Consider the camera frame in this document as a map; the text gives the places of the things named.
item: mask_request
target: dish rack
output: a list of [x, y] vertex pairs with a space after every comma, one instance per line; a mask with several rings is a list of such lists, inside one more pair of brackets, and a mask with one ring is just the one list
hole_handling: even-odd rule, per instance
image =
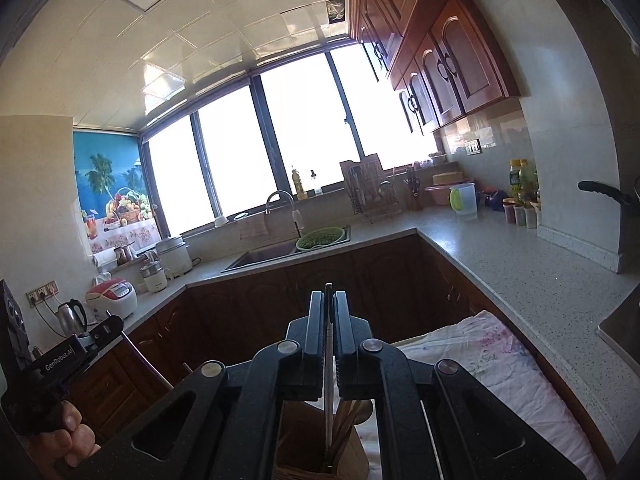
[[345, 160], [340, 169], [355, 214], [371, 219], [399, 211], [393, 179], [386, 179], [377, 153], [362, 162]]

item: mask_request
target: towel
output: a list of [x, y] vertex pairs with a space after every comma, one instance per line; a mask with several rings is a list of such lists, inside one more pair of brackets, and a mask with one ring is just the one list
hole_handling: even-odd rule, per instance
[[240, 239], [253, 238], [269, 234], [267, 225], [264, 222], [264, 213], [256, 213], [237, 220], [240, 229]]

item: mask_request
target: kitchen sink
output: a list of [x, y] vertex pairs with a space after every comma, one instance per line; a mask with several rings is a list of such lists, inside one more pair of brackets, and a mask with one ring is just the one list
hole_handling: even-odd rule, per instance
[[[351, 239], [350, 226], [344, 227], [344, 230], [347, 232], [347, 237], [343, 241], [338, 242], [334, 245], [343, 244]], [[295, 240], [288, 240], [279, 244], [273, 244], [267, 247], [261, 247], [259, 249], [247, 251], [226, 269], [222, 270], [222, 272], [229, 272], [230, 270], [240, 269], [241, 267], [248, 267], [271, 260], [287, 258], [288, 256], [293, 256], [294, 254], [299, 254], [298, 250], [296, 249], [297, 241], [298, 239], [296, 238]]]

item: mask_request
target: metal screw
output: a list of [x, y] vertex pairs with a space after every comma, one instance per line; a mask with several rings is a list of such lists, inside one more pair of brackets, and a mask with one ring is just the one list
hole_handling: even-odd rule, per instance
[[443, 359], [442, 361], [438, 362], [438, 370], [440, 370], [443, 374], [453, 375], [457, 373], [459, 369], [460, 365], [451, 359]]
[[220, 365], [220, 363], [217, 363], [215, 361], [209, 361], [208, 363], [204, 363], [202, 365], [200, 371], [205, 377], [217, 377], [222, 371], [222, 366]]
[[293, 352], [298, 350], [298, 343], [295, 341], [285, 340], [278, 345], [278, 352], [281, 354], [293, 354]]
[[382, 341], [380, 341], [380, 339], [365, 339], [362, 342], [362, 347], [367, 351], [367, 352], [380, 352], [382, 350], [383, 347], [383, 343]]

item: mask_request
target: speckled countertop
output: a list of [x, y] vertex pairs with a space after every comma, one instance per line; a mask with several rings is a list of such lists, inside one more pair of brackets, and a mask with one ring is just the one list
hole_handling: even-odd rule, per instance
[[185, 288], [287, 267], [418, 234], [470, 278], [540, 350], [572, 388], [620, 459], [640, 430], [640, 378], [595, 330], [640, 283], [537, 238], [536, 231], [481, 209], [462, 221], [448, 208], [406, 212], [375, 223], [351, 221], [351, 240], [221, 274], [240, 254], [202, 263], [155, 294], [142, 294], [125, 320], [139, 326]]

